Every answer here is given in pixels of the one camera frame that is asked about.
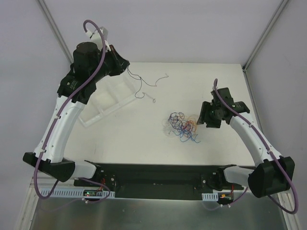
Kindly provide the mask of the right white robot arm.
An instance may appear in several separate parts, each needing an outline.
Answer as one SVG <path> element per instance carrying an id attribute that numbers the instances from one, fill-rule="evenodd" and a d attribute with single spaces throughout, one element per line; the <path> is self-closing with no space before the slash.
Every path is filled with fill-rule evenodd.
<path id="1" fill-rule="evenodd" d="M 291 157 L 283 157 L 269 143 L 252 120 L 246 104 L 234 102 L 228 88 L 214 89 L 211 94 L 212 101 L 202 103 L 197 124 L 220 128 L 225 121 L 242 139 L 255 164 L 254 169 L 234 164 L 218 168 L 212 178 L 212 187 L 221 190 L 239 184 L 249 187 L 257 198 L 293 188 L 294 161 Z"/>

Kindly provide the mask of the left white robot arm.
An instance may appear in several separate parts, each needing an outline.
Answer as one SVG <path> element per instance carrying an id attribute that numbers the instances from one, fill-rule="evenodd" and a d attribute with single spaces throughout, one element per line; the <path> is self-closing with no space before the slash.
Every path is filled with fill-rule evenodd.
<path id="1" fill-rule="evenodd" d="M 95 43 L 83 42 L 73 52 L 74 62 L 57 90 L 56 107 L 42 140 L 33 152 L 26 152 L 23 161 L 37 171 L 65 182 L 84 178 L 90 186 L 101 182 L 99 166 L 90 161 L 75 161 L 64 157 L 64 150 L 81 111 L 105 76 L 122 74 L 129 61 L 122 58 L 113 45 L 103 53 Z"/>

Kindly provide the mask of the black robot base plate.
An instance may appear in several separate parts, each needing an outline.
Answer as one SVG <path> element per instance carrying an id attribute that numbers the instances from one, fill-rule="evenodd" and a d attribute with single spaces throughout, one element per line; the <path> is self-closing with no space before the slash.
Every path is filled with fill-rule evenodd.
<path id="1" fill-rule="evenodd" d="M 201 200 L 212 193 L 218 165 L 101 163 L 92 182 L 103 182 L 116 198 Z"/>

